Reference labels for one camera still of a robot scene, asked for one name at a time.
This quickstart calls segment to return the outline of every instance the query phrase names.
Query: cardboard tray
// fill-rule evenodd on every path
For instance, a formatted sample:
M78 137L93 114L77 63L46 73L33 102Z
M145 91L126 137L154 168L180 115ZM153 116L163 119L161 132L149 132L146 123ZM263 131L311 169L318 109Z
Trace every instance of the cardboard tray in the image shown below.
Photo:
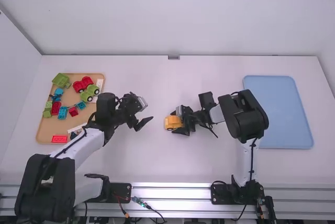
M101 73L64 73L69 76L70 82L73 84L75 81L81 80L84 76L89 76L94 84L96 84L97 79L103 79L103 86L105 84L105 76ZM51 86L51 90L49 94L54 94L54 91L58 88L56 85ZM46 94L46 101L51 101L52 99ZM61 97L62 106L72 106L81 101L79 93L76 93L74 88L64 88L64 93ZM36 141L39 144L54 144L51 143L53 135L67 135L68 142L70 141L70 134L68 134L68 130L79 126L83 123L86 123L90 115L96 111L95 103L86 103L86 108L83 110L78 109L79 114L77 116L72 117L70 113L68 113L67 118L65 120L60 120L57 116L52 116L51 118L43 118L41 112L41 122L36 133Z

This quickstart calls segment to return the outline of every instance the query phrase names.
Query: white table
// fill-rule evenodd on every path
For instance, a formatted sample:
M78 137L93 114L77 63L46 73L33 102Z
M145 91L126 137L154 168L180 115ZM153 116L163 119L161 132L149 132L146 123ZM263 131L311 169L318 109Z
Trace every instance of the white table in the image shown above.
M0 165L2 180L20 177L34 153L59 147L35 142L51 80L58 72L102 72L104 91L118 96L132 91L146 99L149 107L137 116L154 119L139 132L119 127L108 145L79 169L79 173L108 175L111 181L146 183L229 182L236 167L237 140L225 124L214 126L219 139L200 127L186 137L164 130L164 117L180 104L199 109L199 93L212 91L217 101L220 95L242 90L246 75L289 75L297 84L315 144L310 150L260 149L260 183L334 188L335 100L321 66L316 57L278 56L181 56L180 60L168 60L167 56L42 57Z

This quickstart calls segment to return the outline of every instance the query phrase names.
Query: red toy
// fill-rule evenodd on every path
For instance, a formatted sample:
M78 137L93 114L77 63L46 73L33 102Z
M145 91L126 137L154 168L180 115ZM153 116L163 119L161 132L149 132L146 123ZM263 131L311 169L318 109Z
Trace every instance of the red toy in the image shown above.
M82 82L83 82L83 85L85 87L85 89L87 89L87 87L90 85L90 84L94 84L93 83L93 80L89 77L89 76L85 76L82 78Z
M52 136L51 143L67 143L68 137L66 135L54 135Z
M52 108L51 108L51 115L55 116L58 115L59 109L61 108L62 103L61 102L54 102L52 104Z
M73 83L72 87L74 88L75 92L77 92L77 93L83 92L85 90L82 81L75 81Z
M81 81L75 81L72 86L75 92L80 93L86 90L90 84L94 84L93 80L89 76L85 76Z
M71 107L69 109L69 113L70 113L70 115L72 117L77 116L78 115L78 109L77 109L77 107L76 106Z

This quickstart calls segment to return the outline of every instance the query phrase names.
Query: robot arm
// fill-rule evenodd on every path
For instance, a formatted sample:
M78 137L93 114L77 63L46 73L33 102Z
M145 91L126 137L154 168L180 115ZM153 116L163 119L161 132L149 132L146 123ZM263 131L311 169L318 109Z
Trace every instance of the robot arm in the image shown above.
M191 131L195 131L195 126L200 125L216 136L212 130L213 125L225 121L231 136L238 139L237 171L231 177L231 184L222 181L215 181L212 184L212 203L257 205L258 216L262 220L264 217L261 206L265 202L271 213L269 215L271 221L275 223L272 198L264 195L263 186L258 183L254 165L260 139L269 127L269 119L265 111L248 89L220 96L218 104L214 102L212 92L199 94L199 100L201 110L193 111L190 107L181 105L171 113L179 116L182 122L182 126L174 129L172 133L189 136Z
M189 136L200 125L209 129L215 136L214 124L226 122L229 133L239 140L237 148L238 169L234 180L239 186L245 186L249 180L257 180L256 169L251 172L251 155L256 156L260 138L269 127L269 119L250 90L244 90L218 97L215 103L212 92L199 94L201 110L193 111L181 105L172 112L180 116L183 126L172 131Z
M139 122L135 114L143 111L147 103L132 92L120 99L113 93L102 93L96 107L76 138L49 155L35 154L28 160L15 202L17 216L63 222L73 206L90 198L104 201L110 197L107 176L86 174L76 185L76 169L108 143L118 126L127 124L139 131L153 117Z

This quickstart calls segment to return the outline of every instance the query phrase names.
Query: light blue tray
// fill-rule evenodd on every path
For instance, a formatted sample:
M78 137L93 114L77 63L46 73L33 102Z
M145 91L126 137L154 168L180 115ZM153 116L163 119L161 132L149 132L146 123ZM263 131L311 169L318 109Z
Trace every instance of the light blue tray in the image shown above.
M295 81L290 76L246 76L251 90L269 117L260 148L310 149L314 141Z

